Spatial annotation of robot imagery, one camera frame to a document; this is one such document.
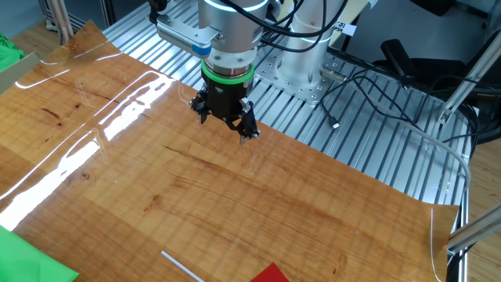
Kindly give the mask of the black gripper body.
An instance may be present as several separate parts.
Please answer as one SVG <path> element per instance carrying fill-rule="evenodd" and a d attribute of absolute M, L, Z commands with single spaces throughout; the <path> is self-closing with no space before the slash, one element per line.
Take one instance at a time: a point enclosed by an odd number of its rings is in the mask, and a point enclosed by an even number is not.
<path fill-rule="evenodd" d="M 219 118 L 225 118 L 227 121 L 235 121 L 243 111 L 241 99 L 247 98 L 248 93 L 253 88 L 254 79 L 238 84 L 223 84 L 216 80 L 204 76 L 204 82 L 207 85 L 204 95 L 204 104 Z"/>

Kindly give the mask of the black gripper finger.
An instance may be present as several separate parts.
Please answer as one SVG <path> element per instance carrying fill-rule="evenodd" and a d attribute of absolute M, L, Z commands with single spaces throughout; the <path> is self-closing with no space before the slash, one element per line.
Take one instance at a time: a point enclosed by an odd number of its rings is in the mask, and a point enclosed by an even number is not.
<path fill-rule="evenodd" d="M 225 123 L 228 127 L 237 131 L 240 135 L 240 145 L 246 144 L 251 139 L 256 139 L 260 135 L 254 115 L 254 104 L 248 98 L 240 100 L 242 110 L 237 118 L 228 117 Z"/>
<path fill-rule="evenodd" d="M 193 97 L 189 101 L 189 105 L 194 111 L 198 118 L 199 122 L 203 124 L 207 120 L 207 116 L 210 114 L 210 110 L 205 104 L 205 99 L 207 98 L 207 90 L 206 89 L 201 89 L 195 97 Z"/>

